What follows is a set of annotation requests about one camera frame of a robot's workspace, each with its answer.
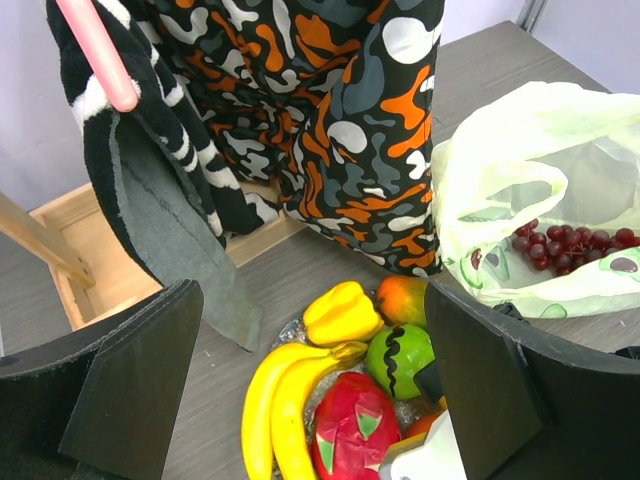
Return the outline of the green red fake mango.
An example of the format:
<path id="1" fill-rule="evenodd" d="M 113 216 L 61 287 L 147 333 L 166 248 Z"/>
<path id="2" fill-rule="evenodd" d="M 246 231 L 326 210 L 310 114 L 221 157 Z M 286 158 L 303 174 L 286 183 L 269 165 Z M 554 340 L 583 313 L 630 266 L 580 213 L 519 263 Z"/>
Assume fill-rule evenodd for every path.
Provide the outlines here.
<path id="1" fill-rule="evenodd" d="M 428 283 L 412 277 L 384 278 L 375 295 L 375 305 L 389 325 L 410 324 L 427 329 L 424 298 Z"/>

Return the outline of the red fake dragon fruit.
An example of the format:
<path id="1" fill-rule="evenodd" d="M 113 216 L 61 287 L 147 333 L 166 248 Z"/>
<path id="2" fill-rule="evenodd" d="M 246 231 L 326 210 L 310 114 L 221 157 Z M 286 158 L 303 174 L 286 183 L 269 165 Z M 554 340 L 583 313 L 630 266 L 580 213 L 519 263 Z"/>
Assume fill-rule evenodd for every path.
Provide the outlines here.
<path id="1" fill-rule="evenodd" d="M 369 376 L 340 374 L 313 415 L 311 457 L 321 479 L 379 478 L 391 445 L 401 440 L 394 405 Z"/>

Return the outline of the green fake lime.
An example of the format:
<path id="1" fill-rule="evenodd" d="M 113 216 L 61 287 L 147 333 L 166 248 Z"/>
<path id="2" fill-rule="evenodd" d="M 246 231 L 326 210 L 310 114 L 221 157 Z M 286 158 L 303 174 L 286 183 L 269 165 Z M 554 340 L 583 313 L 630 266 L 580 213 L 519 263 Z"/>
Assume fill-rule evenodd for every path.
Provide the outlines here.
<path id="1" fill-rule="evenodd" d="M 396 400 L 421 395 L 414 376 L 435 360 L 429 334 L 422 328 L 405 324 L 385 327 L 371 340 L 366 355 L 366 370 Z"/>

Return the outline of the yellow fake bell pepper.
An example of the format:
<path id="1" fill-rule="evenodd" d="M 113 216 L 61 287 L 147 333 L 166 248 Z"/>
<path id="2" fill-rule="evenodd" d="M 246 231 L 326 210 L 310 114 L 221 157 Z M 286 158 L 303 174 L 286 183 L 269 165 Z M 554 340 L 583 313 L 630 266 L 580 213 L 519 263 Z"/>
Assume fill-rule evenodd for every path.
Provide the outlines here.
<path id="1" fill-rule="evenodd" d="M 384 321 L 360 283 L 345 281 L 314 300 L 303 313 L 309 340 L 319 346 L 369 341 Z"/>

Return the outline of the orange fake orange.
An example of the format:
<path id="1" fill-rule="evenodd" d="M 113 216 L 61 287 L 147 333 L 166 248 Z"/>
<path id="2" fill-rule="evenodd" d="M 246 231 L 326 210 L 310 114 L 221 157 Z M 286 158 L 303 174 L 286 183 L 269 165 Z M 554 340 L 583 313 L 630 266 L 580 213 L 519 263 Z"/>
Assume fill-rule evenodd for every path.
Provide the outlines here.
<path id="1" fill-rule="evenodd" d="M 417 418 L 406 428 L 404 437 L 408 439 L 417 435 L 427 434 L 430 431 L 433 423 L 438 419 L 440 415 L 441 412 L 436 412 L 425 414 Z"/>

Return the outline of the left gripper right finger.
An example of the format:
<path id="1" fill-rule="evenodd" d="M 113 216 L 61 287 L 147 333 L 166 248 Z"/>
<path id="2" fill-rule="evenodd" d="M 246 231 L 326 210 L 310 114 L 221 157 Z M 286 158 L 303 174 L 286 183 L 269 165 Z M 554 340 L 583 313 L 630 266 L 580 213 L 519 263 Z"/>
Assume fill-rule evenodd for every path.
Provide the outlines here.
<path id="1" fill-rule="evenodd" d="M 468 478 L 638 478 L 638 348 L 581 346 L 440 282 L 424 304 Z"/>

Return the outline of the yellow fake banana bunch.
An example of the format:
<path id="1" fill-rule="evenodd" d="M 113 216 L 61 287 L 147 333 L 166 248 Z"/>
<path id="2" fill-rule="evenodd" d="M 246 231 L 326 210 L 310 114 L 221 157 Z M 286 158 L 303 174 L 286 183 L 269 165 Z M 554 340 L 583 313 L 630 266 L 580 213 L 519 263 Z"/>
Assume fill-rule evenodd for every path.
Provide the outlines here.
<path id="1" fill-rule="evenodd" d="M 332 348 L 290 342 L 270 352 L 246 392 L 241 422 L 244 465 L 250 479 L 316 477 L 306 441 L 305 405 L 327 375 L 353 367 L 368 346 L 348 341 Z"/>

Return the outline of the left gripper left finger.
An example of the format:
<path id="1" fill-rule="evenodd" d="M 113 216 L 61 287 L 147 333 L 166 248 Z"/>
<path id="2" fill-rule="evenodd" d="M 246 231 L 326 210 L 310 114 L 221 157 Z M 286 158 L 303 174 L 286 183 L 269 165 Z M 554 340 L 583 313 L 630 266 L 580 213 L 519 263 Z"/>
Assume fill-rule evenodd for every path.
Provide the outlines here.
<path id="1" fill-rule="evenodd" d="M 2 478 L 161 478 L 203 303 L 183 280 L 2 357 Z"/>

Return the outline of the dark fake grapes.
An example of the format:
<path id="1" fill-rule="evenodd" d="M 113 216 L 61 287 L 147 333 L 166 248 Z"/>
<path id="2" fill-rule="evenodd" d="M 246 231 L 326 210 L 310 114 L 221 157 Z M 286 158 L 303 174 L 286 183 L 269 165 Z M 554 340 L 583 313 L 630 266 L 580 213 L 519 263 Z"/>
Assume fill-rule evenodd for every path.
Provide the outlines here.
<path id="1" fill-rule="evenodd" d="M 629 228 L 613 234 L 586 226 L 551 225 L 539 230 L 537 219 L 514 231 L 511 246 L 534 270 L 564 276 L 579 267 L 639 246 L 639 236 Z"/>

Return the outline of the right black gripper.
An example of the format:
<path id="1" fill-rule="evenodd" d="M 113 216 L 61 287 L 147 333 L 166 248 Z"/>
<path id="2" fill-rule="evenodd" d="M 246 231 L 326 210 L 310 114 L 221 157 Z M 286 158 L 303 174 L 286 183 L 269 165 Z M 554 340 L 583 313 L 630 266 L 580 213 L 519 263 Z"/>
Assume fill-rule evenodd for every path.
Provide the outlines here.
<path id="1" fill-rule="evenodd" d="M 445 395 L 436 361 L 432 361 L 416 372 L 414 384 L 420 393 L 432 403 L 444 404 Z"/>

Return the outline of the green avocado print plastic bag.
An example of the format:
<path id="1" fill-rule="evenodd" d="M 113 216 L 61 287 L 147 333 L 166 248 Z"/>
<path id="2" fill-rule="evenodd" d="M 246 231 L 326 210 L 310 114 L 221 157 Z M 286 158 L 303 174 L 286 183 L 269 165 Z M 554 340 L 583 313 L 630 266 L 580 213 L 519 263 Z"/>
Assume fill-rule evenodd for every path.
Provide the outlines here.
<path id="1" fill-rule="evenodd" d="M 449 273 L 477 301 L 530 318 L 639 304 L 639 251 L 565 276 L 538 272 L 511 238 L 525 223 L 639 227 L 639 98 L 530 82 L 467 117 L 432 153 L 433 212 Z"/>

